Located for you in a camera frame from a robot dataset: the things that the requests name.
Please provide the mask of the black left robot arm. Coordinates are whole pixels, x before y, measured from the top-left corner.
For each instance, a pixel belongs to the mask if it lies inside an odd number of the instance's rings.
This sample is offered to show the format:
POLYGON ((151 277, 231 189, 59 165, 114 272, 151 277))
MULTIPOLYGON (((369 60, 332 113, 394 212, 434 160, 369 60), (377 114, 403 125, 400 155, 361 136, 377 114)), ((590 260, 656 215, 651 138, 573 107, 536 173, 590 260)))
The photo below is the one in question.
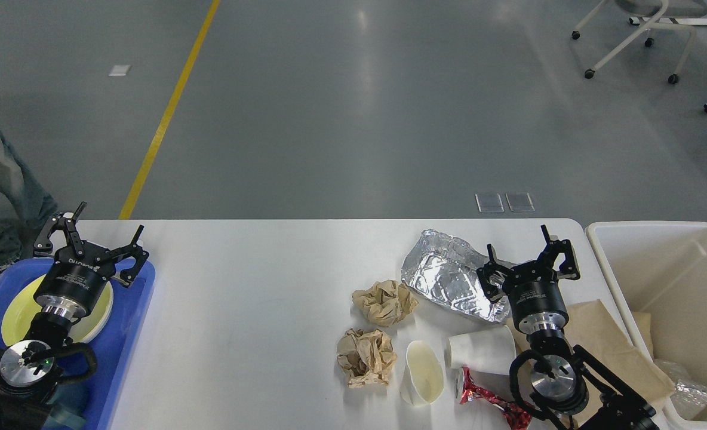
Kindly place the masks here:
POLYGON ((124 247, 81 239, 77 223, 85 203, 53 215, 32 246, 34 259, 51 266, 32 294, 38 306, 25 334, 0 346, 0 429, 83 429, 89 393, 84 383, 99 370, 92 346, 72 335, 88 319, 112 281, 130 287, 149 253, 143 225, 124 247))

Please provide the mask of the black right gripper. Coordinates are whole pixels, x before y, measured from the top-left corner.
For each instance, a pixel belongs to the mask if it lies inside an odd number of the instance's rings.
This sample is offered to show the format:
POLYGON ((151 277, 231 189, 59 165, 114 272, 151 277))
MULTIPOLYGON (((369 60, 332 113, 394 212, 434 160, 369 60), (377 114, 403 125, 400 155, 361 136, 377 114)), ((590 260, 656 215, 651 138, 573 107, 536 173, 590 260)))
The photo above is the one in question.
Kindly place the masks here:
POLYGON ((508 297, 515 329, 523 334, 539 330, 562 330, 568 322, 559 280, 579 280, 579 266, 570 239, 551 236, 542 224, 546 245, 541 252, 545 263, 526 262, 508 267, 496 259, 487 245, 489 261, 477 269, 482 292, 490 303, 508 297))

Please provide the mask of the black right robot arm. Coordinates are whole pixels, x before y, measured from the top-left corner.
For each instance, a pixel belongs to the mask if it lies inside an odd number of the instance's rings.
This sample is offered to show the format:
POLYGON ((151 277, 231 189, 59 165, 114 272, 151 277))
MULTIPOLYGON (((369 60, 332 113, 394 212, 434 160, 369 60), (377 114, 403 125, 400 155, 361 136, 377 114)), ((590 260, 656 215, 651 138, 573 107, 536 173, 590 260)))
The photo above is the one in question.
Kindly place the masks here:
POLYGON ((545 225, 541 230, 545 247, 536 259, 512 266, 499 261, 488 244, 488 260, 476 271, 490 302, 508 300, 514 327, 528 343, 509 368, 515 404, 558 429, 574 429, 574 416, 585 410, 593 386, 600 407, 580 429, 656 429, 656 409, 583 346, 566 339, 570 318, 559 282, 579 280, 580 270, 571 241, 551 236, 545 225))

